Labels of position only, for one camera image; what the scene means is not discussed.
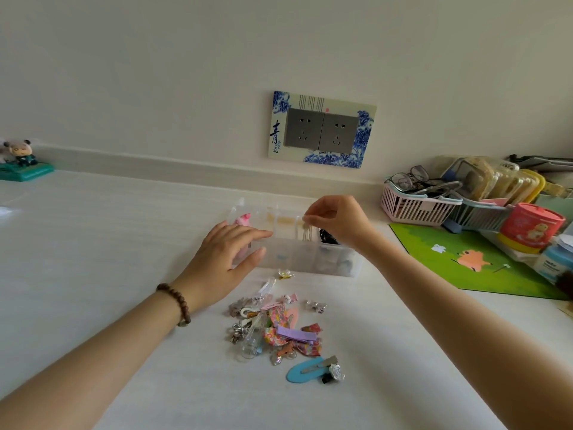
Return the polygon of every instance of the hand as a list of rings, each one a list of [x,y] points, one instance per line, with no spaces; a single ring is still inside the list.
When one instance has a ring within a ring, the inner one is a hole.
[[[369,234],[376,234],[373,225],[352,196],[324,196],[306,211],[303,221],[325,229],[340,243],[352,248]]]
[[[221,222],[207,234],[201,247],[171,286],[187,300],[191,312],[217,303],[228,295],[261,262],[266,248],[251,253],[233,269],[233,259],[254,239],[271,231]]]

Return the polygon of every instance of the blue jar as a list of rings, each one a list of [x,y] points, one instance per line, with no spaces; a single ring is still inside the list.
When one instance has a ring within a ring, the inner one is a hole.
[[[560,274],[573,270],[573,236],[561,234],[557,237],[557,244],[539,255],[534,270],[552,284]]]

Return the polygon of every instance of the blue and white floral pattern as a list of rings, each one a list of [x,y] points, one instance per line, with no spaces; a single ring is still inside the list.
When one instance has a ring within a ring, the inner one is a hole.
[[[312,154],[307,155],[304,159],[305,163],[318,163],[319,165],[339,165],[342,167],[352,167],[358,169],[362,166],[370,132],[372,131],[372,119],[368,112],[364,110],[358,111],[358,129],[356,130],[356,137],[354,137],[354,145],[352,145],[352,153],[340,152],[320,152],[314,151]]]
[[[276,90],[273,95],[273,113],[286,113],[290,107],[289,99],[290,93]]]

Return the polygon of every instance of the red canister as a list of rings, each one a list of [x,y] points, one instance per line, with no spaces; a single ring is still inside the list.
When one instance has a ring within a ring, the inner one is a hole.
[[[547,208],[518,203],[497,238],[517,251],[539,253],[549,244],[564,221],[565,217]]]

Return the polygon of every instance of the beaded bracelet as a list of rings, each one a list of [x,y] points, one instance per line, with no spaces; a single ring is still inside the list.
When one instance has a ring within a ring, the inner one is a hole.
[[[181,295],[179,291],[176,289],[171,288],[167,284],[159,284],[157,285],[157,289],[155,291],[166,291],[168,292],[175,300],[179,306],[181,306],[181,315],[182,320],[177,324],[179,327],[185,327],[191,323],[191,313],[189,312],[189,306],[187,306],[187,302],[185,302],[185,297]]]

